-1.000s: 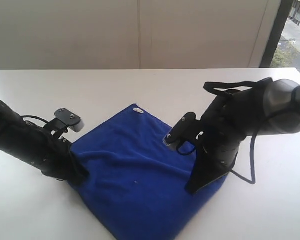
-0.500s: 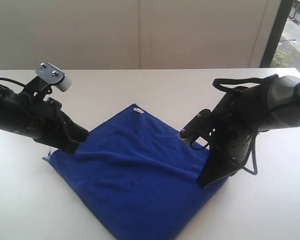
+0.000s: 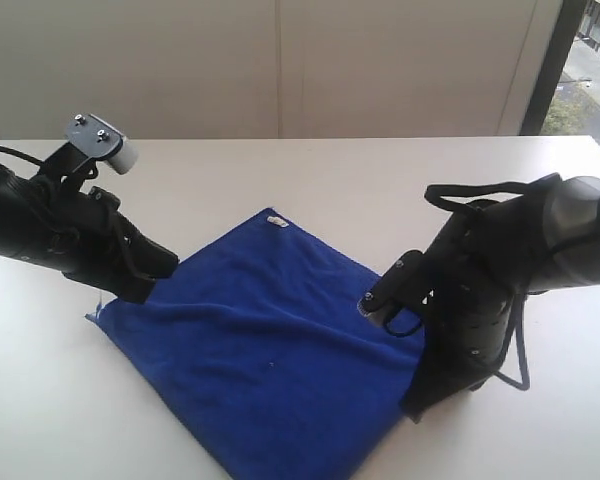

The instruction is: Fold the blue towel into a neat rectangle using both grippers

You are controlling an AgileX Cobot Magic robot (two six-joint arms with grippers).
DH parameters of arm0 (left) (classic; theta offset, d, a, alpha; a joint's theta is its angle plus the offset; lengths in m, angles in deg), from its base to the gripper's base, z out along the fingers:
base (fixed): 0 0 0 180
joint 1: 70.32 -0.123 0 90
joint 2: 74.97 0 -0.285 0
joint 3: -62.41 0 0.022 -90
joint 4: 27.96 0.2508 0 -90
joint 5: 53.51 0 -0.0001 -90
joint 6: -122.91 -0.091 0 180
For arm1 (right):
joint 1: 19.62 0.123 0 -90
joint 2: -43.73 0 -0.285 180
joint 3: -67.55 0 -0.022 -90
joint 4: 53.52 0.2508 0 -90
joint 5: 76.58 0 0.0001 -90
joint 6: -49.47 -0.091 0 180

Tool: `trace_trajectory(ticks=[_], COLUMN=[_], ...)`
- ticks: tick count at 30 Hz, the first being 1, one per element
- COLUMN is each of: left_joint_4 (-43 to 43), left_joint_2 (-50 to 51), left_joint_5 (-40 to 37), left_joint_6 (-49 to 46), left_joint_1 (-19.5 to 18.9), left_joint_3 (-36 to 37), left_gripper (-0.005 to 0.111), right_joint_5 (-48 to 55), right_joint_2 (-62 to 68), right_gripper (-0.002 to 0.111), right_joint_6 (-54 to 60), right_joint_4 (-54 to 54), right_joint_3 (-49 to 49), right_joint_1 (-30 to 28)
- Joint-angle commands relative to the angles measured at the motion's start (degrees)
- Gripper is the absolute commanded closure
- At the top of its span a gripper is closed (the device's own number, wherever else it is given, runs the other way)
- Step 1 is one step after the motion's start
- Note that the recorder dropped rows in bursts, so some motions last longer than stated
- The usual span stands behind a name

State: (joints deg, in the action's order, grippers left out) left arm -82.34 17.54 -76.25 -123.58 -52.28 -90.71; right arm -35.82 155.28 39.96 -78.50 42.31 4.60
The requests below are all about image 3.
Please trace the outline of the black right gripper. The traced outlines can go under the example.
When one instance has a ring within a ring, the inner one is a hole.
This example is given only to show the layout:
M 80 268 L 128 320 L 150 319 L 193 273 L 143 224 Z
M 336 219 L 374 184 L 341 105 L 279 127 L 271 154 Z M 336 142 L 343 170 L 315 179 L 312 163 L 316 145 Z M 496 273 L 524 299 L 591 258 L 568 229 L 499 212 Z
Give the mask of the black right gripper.
M 402 398 L 405 416 L 419 422 L 431 407 L 479 388 L 504 362 L 514 296 L 466 286 L 434 291 L 425 315 L 425 344 Z

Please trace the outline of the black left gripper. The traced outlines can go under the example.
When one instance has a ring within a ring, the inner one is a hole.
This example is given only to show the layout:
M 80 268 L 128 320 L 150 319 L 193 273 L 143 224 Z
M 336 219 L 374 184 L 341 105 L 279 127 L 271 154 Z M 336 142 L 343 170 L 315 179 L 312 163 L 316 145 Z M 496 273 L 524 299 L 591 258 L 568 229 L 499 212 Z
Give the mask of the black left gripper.
M 143 303 L 157 282 L 178 266 L 178 256 L 143 235 L 118 211 L 119 199 L 96 187 L 61 196 L 49 184 L 30 184 L 24 197 L 37 230 L 24 261 L 65 278 Z

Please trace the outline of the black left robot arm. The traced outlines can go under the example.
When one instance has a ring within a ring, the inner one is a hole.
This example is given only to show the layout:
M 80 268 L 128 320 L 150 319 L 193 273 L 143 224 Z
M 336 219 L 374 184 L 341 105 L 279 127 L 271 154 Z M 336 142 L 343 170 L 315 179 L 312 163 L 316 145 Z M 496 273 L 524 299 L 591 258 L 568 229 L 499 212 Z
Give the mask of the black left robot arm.
M 24 179 L 0 164 L 0 256 L 142 304 L 179 259 L 143 235 L 119 206 L 99 187 L 64 192 L 45 176 Z

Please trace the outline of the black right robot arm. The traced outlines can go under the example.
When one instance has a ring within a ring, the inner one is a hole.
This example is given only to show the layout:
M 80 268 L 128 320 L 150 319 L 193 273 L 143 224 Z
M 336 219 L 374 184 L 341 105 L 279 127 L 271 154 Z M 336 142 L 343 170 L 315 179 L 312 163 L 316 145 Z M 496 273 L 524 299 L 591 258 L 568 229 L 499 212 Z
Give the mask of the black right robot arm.
M 509 350 L 530 386 L 528 298 L 600 285 L 600 179 L 432 185 L 426 200 L 449 219 L 416 261 L 401 297 L 424 328 L 424 348 L 401 406 L 419 420 L 434 405 L 502 377 Z

